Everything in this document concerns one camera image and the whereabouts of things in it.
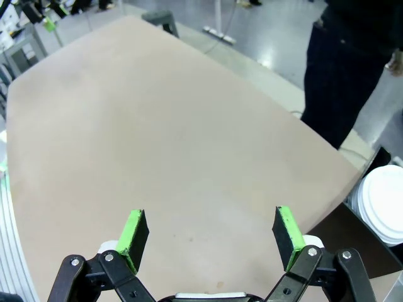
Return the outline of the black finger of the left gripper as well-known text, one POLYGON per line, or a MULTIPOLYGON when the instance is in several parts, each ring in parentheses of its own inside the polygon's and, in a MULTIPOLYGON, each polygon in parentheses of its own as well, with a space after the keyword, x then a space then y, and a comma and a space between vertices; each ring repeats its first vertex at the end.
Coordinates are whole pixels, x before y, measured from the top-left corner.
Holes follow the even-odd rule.
POLYGON ((48 7, 60 18, 65 18, 69 14, 60 1, 49 1, 48 7))
POLYGON ((47 31, 54 31, 56 29, 55 23, 43 13, 43 6, 41 3, 23 3, 22 11, 32 24, 40 23, 47 31))

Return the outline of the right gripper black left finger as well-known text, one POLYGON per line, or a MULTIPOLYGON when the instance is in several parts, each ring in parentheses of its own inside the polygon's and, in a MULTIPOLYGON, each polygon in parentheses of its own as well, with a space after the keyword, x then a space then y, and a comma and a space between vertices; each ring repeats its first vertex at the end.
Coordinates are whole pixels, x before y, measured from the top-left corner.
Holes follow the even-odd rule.
POLYGON ((115 248, 89 260, 64 258, 48 300, 97 301, 103 291, 114 290, 120 301, 154 301, 137 277, 148 235, 144 210, 131 211, 115 248))

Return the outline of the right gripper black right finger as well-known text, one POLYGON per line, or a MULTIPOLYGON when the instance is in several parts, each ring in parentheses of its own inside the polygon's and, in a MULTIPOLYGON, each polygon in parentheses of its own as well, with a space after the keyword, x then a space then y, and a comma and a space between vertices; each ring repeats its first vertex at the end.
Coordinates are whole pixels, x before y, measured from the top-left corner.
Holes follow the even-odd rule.
POLYGON ((276 207, 272 231, 285 273, 265 301, 300 301, 309 286, 320 287, 328 301, 377 300, 357 250, 332 254, 307 244, 287 206, 276 207))

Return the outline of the person's left hand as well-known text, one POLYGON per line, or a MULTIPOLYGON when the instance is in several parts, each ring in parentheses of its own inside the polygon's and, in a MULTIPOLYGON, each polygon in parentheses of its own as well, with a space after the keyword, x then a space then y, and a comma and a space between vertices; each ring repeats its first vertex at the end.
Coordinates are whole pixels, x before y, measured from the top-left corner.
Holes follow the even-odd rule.
POLYGON ((402 75, 402 50, 396 50, 385 68, 390 71, 393 76, 402 75))

